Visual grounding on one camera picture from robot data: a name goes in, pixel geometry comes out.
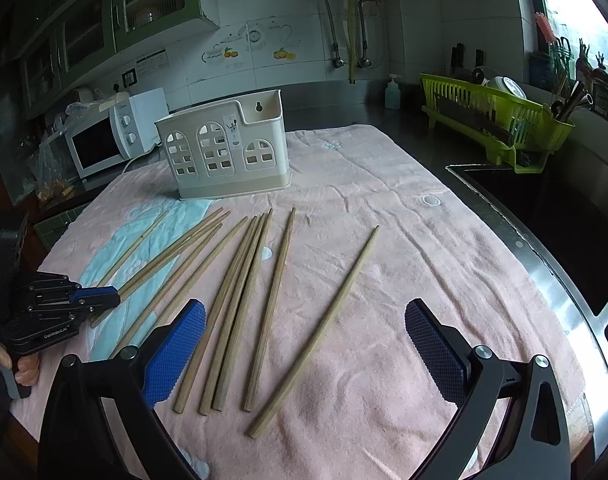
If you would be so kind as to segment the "person's left hand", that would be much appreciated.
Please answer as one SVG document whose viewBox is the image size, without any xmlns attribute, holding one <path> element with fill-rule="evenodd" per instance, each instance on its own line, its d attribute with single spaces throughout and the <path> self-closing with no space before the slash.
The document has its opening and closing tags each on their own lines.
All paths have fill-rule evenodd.
<svg viewBox="0 0 608 480">
<path fill-rule="evenodd" d="M 36 385 L 39 376 L 39 355 L 33 354 L 32 356 L 22 356 L 16 362 L 16 382 L 24 387 L 33 387 Z M 12 359 L 8 355 L 5 347 L 0 344 L 0 370 L 5 367 L 8 370 L 13 368 Z"/>
</svg>

